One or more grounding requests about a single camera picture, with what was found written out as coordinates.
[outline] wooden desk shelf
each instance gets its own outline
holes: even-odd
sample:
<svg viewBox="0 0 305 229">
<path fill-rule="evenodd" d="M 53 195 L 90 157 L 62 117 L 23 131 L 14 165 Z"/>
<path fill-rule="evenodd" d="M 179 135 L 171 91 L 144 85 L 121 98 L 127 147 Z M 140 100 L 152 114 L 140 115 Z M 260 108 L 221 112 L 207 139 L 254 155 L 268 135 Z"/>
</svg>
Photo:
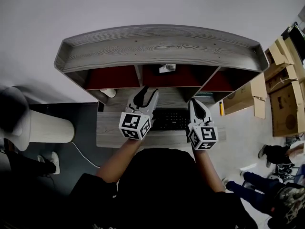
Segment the wooden desk shelf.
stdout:
<svg viewBox="0 0 305 229">
<path fill-rule="evenodd" d="M 163 63 L 176 64 L 176 71 L 158 74 Z M 128 98 L 123 93 L 142 85 L 184 103 L 211 92 L 217 102 L 269 66 L 256 41 L 179 25 L 135 25 L 67 38 L 54 65 L 105 105 L 122 103 Z M 107 88 L 120 90 L 109 99 L 100 91 Z"/>
</svg>

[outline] keyboard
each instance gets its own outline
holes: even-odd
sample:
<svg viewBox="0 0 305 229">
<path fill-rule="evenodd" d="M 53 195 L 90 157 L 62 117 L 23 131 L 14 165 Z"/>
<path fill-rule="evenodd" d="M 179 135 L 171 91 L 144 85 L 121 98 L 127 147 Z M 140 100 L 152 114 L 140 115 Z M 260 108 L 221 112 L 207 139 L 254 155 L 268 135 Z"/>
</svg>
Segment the keyboard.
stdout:
<svg viewBox="0 0 305 229">
<path fill-rule="evenodd" d="M 190 123 L 187 109 L 155 109 L 151 131 L 185 130 Z"/>
</svg>

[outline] white wall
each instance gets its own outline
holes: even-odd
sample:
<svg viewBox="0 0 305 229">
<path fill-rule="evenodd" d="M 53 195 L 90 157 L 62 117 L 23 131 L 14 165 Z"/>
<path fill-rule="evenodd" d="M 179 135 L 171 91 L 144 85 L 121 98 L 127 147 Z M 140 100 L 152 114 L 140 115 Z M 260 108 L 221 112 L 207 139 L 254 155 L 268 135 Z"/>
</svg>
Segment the white wall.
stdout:
<svg viewBox="0 0 305 229">
<path fill-rule="evenodd" d="M 62 39 L 135 24 L 180 24 L 227 31 L 267 48 L 305 0 L 0 0 L 0 84 L 44 103 L 90 102 L 53 67 Z"/>
</svg>

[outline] desk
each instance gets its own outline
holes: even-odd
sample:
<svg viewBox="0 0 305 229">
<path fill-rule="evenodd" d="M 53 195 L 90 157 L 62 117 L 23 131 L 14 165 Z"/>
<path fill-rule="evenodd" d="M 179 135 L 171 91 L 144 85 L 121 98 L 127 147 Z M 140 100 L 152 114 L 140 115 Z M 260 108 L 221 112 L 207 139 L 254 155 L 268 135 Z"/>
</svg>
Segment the desk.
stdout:
<svg viewBox="0 0 305 229">
<path fill-rule="evenodd" d="M 154 91 L 149 88 L 145 95 L 144 101 L 147 101 Z M 96 145 L 98 147 L 120 148 L 127 140 L 122 136 L 119 130 L 121 112 L 125 111 L 128 97 L 134 89 L 119 89 L 117 96 L 109 99 L 108 104 L 104 106 L 103 112 L 97 113 L 96 125 Z M 177 88 L 159 89 L 159 101 L 157 108 L 187 108 L 187 103 L 179 94 Z M 225 128 L 218 126 L 219 142 L 226 140 Z M 184 148 L 190 147 L 191 143 L 187 142 L 184 130 L 177 131 L 150 131 L 144 142 L 143 148 Z"/>
</svg>

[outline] person's arm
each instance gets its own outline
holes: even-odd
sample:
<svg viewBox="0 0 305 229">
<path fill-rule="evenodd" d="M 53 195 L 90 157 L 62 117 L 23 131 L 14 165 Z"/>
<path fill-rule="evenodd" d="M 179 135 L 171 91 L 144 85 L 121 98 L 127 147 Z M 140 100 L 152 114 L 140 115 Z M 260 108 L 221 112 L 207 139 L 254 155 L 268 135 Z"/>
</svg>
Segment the person's arm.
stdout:
<svg viewBox="0 0 305 229">
<path fill-rule="evenodd" d="M 286 156 L 290 158 L 294 158 L 297 155 L 301 155 L 304 153 L 304 143 L 299 144 L 298 146 L 288 149 L 286 152 Z"/>
<path fill-rule="evenodd" d="M 224 186 L 219 178 L 211 160 L 206 151 L 193 150 L 196 164 L 202 174 L 203 179 L 207 185 L 214 192 L 225 192 Z"/>
<path fill-rule="evenodd" d="M 105 182 L 118 182 L 133 156 L 139 149 L 141 141 L 128 139 L 123 146 L 96 173 Z"/>
</svg>

